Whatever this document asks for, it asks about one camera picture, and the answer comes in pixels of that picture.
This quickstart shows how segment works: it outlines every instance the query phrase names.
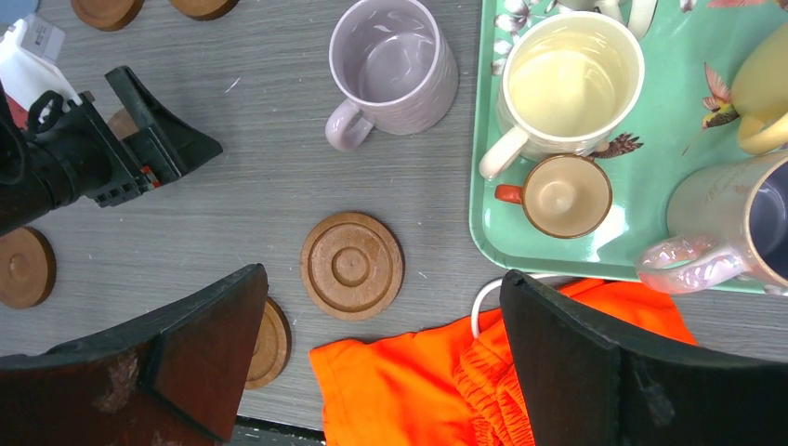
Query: orange cloth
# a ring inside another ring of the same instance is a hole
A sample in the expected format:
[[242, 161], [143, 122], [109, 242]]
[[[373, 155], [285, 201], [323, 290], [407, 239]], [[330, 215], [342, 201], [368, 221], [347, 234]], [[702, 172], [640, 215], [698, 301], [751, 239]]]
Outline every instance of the orange cloth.
[[[695, 344], [669, 295], [586, 279], [561, 293], [658, 335]], [[328, 446], [533, 445], [500, 309], [372, 344], [315, 348]]]

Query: yellow mug handle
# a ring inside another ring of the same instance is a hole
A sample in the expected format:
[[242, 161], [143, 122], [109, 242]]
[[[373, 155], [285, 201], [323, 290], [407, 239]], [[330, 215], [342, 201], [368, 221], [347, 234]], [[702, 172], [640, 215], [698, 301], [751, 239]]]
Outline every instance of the yellow mug handle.
[[743, 151], [751, 155], [762, 155], [788, 143], [788, 113], [767, 126], [768, 121], [749, 115], [742, 116], [736, 139]]

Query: blue object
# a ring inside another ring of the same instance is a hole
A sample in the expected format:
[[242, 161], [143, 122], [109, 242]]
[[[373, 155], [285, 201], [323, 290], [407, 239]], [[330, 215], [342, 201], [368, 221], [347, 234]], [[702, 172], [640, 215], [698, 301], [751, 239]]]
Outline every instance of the blue object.
[[37, 10], [38, 0], [3, 0], [0, 5], [0, 23], [13, 25]]

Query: orange cup handle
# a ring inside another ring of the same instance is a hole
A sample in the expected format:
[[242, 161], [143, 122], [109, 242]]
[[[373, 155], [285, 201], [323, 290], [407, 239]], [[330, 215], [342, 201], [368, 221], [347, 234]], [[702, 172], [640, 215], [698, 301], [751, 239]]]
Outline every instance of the orange cup handle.
[[499, 184], [495, 188], [495, 198], [502, 202], [522, 204], [522, 187], [512, 184]]

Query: white scratch on table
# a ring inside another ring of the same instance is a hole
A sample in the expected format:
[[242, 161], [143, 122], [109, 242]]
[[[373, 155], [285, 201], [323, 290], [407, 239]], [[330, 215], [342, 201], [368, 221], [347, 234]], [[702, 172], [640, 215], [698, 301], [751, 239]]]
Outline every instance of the white scratch on table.
[[232, 90], [232, 88], [234, 88], [234, 87], [235, 87], [235, 86], [236, 86], [236, 85], [237, 85], [239, 82], [241, 82], [241, 76], [238, 76], [238, 79], [236, 79], [236, 80], [235, 80], [235, 82], [233, 82], [233, 83], [232, 83], [232, 85], [230, 85], [230, 86], [229, 86], [229, 87], [228, 87], [226, 90], [224, 90], [224, 93], [225, 93], [225, 94], [227, 94], [227, 93], [228, 93], [230, 90]]

